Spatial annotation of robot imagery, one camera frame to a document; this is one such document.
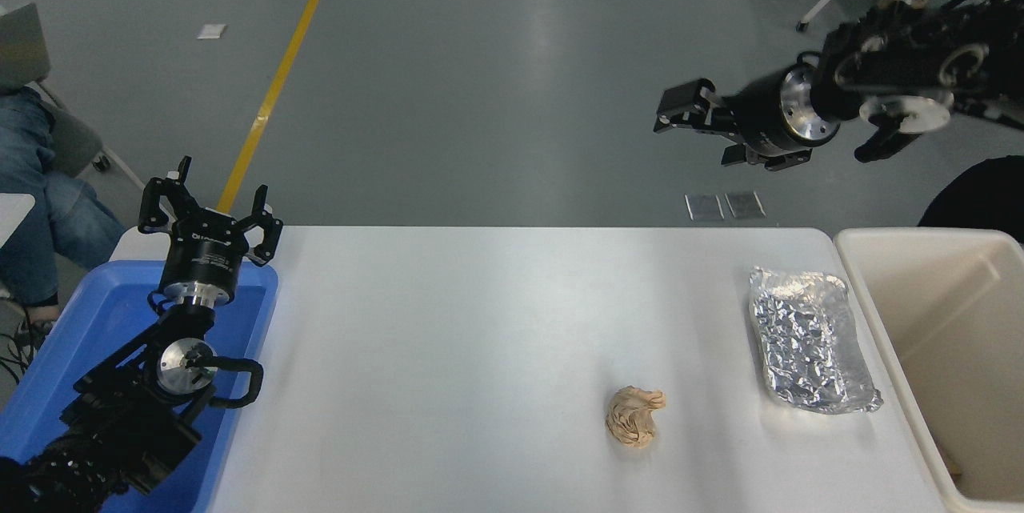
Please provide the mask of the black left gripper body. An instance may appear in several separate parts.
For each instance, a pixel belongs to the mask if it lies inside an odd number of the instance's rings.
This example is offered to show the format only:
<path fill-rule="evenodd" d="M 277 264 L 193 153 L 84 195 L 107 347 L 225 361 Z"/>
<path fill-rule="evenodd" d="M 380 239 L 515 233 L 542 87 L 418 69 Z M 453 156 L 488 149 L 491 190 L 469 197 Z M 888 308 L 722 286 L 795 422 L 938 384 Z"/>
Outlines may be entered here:
<path fill-rule="evenodd" d="M 234 295 L 242 258 L 249 250 L 238 220 L 215 210 L 180 215 L 170 226 L 170 247 L 158 290 L 180 295 L 188 286 L 212 286 Z"/>

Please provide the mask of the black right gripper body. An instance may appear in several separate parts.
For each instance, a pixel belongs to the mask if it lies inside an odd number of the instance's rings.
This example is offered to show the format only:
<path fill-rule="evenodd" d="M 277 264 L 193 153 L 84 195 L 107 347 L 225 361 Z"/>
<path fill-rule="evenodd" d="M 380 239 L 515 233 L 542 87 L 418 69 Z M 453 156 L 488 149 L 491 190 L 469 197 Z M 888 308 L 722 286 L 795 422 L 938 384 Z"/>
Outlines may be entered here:
<path fill-rule="evenodd" d="M 738 126 L 746 147 L 760 155 L 786 155 L 801 149 L 782 112 L 782 84 L 790 69 L 753 80 L 724 103 Z"/>

